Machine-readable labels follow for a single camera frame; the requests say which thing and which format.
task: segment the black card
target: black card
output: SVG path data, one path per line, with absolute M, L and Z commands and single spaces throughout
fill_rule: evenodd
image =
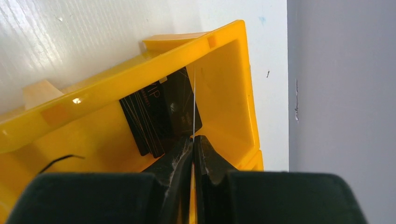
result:
M 194 94 L 184 67 L 120 99 L 141 155 L 157 158 L 182 136 L 192 135 Z M 195 131 L 202 127 L 195 107 Z

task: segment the blue stain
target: blue stain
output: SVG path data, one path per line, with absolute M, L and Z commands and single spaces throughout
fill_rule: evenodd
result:
M 265 22 L 267 21 L 267 20 L 265 19 L 265 17 L 263 17 L 263 16 L 259 16 L 259 20 L 260 20 L 260 22 L 261 22 L 262 25 L 264 25 Z

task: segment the black wire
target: black wire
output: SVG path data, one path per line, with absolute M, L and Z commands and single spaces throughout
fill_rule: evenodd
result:
M 50 163 L 49 163 L 47 166 L 45 166 L 40 172 L 38 172 L 37 175 L 43 173 L 45 170 L 47 170 L 47 169 L 50 168 L 52 165 L 54 165 L 54 163 L 56 163 L 56 162 L 58 162 L 58 161 L 61 161 L 61 160 L 64 160 L 64 159 L 67 159 L 67 158 L 70 158 L 70 157 L 76 157 L 76 158 L 80 158 L 80 159 L 85 159 L 85 157 L 79 156 L 79 155 L 73 155 L 73 154 L 65 155 L 65 156 L 62 156 L 62 157 L 57 158 L 56 160 L 53 160 L 52 162 L 50 162 Z

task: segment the gray surface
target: gray surface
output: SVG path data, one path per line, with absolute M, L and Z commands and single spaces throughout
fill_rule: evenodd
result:
M 394 0 L 288 1 L 290 170 L 342 176 L 372 224 L 396 222 L 395 21 Z

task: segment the yellow container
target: yellow container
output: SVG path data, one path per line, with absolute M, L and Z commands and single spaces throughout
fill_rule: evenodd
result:
M 243 21 L 207 33 L 156 35 L 147 51 L 32 109 L 0 115 L 0 222 L 19 194 L 52 160 L 48 172 L 139 172 L 152 164 L 140 156 L 119 99 L 186 67 L 196 72 L 196 101 L 206 135 L 238 169 L 262 170 Z

